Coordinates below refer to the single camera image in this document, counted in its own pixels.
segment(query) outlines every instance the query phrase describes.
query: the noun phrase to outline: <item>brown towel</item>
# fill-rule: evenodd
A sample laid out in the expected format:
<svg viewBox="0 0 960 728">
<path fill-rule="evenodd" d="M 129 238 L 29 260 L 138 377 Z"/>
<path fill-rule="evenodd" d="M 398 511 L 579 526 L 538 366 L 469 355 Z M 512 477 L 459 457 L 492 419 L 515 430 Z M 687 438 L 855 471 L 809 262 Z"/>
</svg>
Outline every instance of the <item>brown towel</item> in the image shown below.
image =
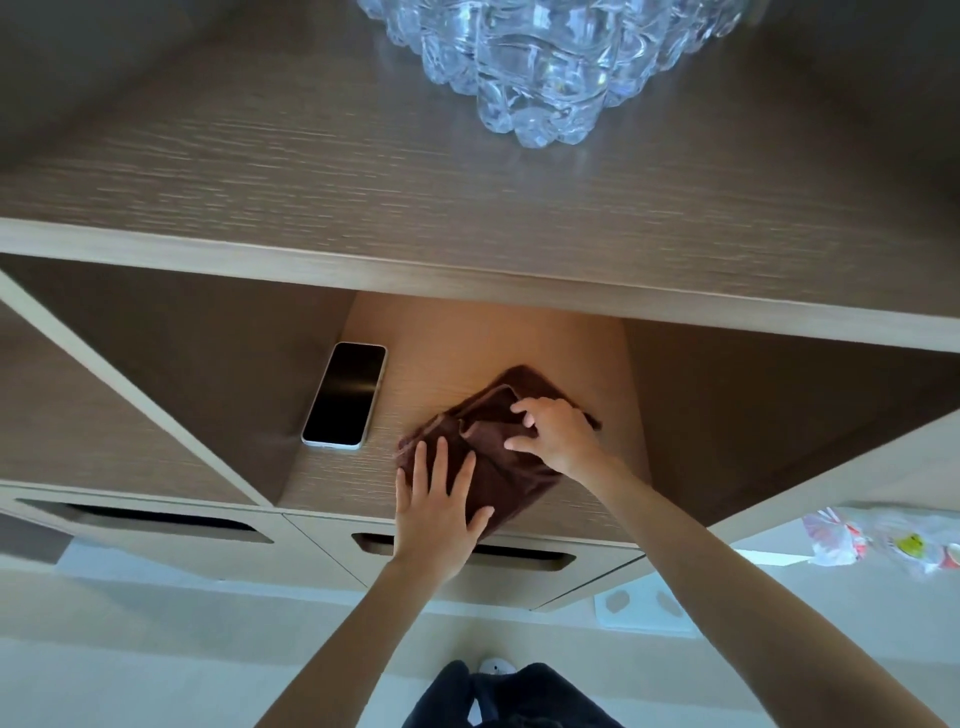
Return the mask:
<svg viewBox="0 0 960 728">
<path fill-rule="evenodd" d="M 477 453 L 476 468 L 467 498 L 467 521 L 485 505 L 495 509 L 483 536 L 489 536 L 505 521 L 531 505 L 562 477 L 546 467 L 535 455 L 513 452 L 503 447 L 504 441 L 515 435 L 535 436 L 533 428 L 523 426 L 523 414 L 514 414 L 510 405 L 527 397 L 548 397 L 567 400 L 567 395 L 550 383 L 540 372 L 526 365 L 508 369 L 483 390 L 450 407 L 443 414 L 421 425 L 397 446 L 396 463 L 411 482 L 414 472 L 414 450 L 417 442 L 427 444 L 427 464 L 433 466 L 437 438 L 446 438 L 449 468 L 446 489 L 453 487 L 453 479 L 464 464 L 467 454 Z M 587 415 L 595 430 L 600 423 Z"/>
</svg>

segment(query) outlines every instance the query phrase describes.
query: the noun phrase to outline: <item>cabinet door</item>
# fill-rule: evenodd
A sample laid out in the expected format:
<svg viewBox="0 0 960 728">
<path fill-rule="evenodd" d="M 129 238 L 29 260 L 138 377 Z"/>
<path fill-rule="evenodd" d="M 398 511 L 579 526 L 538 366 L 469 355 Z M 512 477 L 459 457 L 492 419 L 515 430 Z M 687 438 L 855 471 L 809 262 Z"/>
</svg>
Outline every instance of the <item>cabinet door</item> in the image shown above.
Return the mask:
<svg viewBox="0 0 960 728">
<path fill-rule="evenodd" d="M 393 553 L 392 523 L 287 518 L 368 587 Z M 494 535 L 477 546 L 437 599 L 536 609 L 642 555 L 635 547 Z"/>
<path fill-rule="evenodd" d="M 0 510 L 211 579 L 362 586 L 279 513 L 13 486 Z"/>
</svg>

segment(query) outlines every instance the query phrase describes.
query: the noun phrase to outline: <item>door handle cutout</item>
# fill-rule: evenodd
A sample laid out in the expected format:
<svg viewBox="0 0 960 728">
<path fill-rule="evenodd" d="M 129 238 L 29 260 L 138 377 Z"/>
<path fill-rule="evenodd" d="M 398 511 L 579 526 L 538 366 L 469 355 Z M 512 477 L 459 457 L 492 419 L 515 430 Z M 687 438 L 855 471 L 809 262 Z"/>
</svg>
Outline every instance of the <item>door handle cutout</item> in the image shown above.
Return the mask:
<svg viewBox="0 0 960 728">
<path fill-rule="evenodd" d="M 110 528 L 118 531 L 164 533 L 171 536 L 198 536 L 207 539 L 272 544 L 273 541 L 246 523 L 211 516 L 189 516 L 182 513 L 138 511 L 105 505 L 57 503 L 49 500 L 19 498 L 18 502 L 50 516 L 80 525 Z"/>
<path fill-rule="evenodd" d="M 376 556 L 394 555 L 394 537 L 387 533 L 354 533 L 353 541 L 366 553 Z M 571 553 L 541 551 L 537 548 L 477 544 L 467 559 L 473 566 L 522 569 L 527 571 L 559 571 L 576 560 Z"/>
</svg>

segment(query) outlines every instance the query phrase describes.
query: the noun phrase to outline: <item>phone screen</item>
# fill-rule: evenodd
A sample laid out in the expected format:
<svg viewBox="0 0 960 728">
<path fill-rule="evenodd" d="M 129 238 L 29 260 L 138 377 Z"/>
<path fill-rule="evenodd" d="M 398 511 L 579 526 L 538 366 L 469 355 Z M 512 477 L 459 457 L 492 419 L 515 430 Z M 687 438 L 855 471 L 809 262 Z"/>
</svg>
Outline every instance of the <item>phone screen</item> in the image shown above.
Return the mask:
<svg viewBox="0 0 960 728">
<path fill-rule="evenodd" d="M 373 344 L 341 342 L 333 348 L 303 428 L 303 442 L 360 446 L 386 356 L 386 349 Z"/>
</svg>

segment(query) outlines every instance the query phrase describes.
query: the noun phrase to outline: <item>sneaker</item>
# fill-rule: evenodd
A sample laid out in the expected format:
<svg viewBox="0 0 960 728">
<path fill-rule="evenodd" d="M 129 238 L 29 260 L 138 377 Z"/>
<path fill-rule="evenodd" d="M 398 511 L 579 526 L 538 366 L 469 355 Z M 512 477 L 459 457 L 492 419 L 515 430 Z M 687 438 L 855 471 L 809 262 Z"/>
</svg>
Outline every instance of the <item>sneaker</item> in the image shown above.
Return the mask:
<svg viewBox="0 0 960 728">
<path fill-rule="evenodd" d="M 516 667 L 502 657 L 490 657 L 480 663 L 481 675 L 513 675 Z"/>
</svg>

